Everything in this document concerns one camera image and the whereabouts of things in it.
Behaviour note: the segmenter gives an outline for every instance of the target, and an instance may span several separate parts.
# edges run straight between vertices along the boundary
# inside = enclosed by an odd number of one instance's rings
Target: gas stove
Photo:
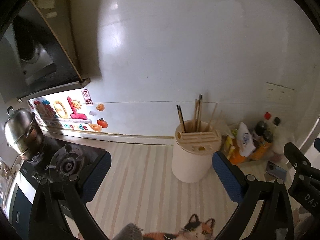
[[[65,181],[70,175],[79,175],[86,166],[105,154],[104,149],[69,143],[44,136],[43,150],[35,162],[24,161],[20,172],[37,189],[41,179],[50,182]],[[62,211],[72,218],[68,205],[60,201]]]

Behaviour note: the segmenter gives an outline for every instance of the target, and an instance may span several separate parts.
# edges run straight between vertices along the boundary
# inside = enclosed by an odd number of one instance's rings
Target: red bottle cap
[[[264,118],[265,118],[266,120],[269,120],[269,119],[271,118],[271,114],[270,114],[269,112],[266,112],[266,113],[264,114]]]

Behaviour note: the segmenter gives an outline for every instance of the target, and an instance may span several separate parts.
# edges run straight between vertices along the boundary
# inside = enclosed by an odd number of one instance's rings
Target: cat ear
[[[206,223],[211,229],[213,229],[215,220],[214,220],[213,218],[209,218],[205,223]]]
[[[190,219],[189,219],[189,223],[192,223],[192,222],[199,222],[199,217],[197,214],[193,214]]]

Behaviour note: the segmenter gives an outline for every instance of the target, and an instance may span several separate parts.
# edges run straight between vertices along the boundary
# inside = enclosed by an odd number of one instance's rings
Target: wall socket panel
[[[294,105],[297,91],[284,86],[272,83],[265,83],[264,95],[267,102],[273,102],[281,105]]]

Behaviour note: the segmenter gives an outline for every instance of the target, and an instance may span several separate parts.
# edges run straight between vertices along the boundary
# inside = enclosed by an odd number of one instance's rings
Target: utensil holder
[[[186,133],[179,125],[173,144],[172,172],[177,179],[194,183],[201,180],[212,166],[212,154],[221,147],[221,134],[208,123],[201,122],[200,132],[194,131],[194,120],[185,121]]]

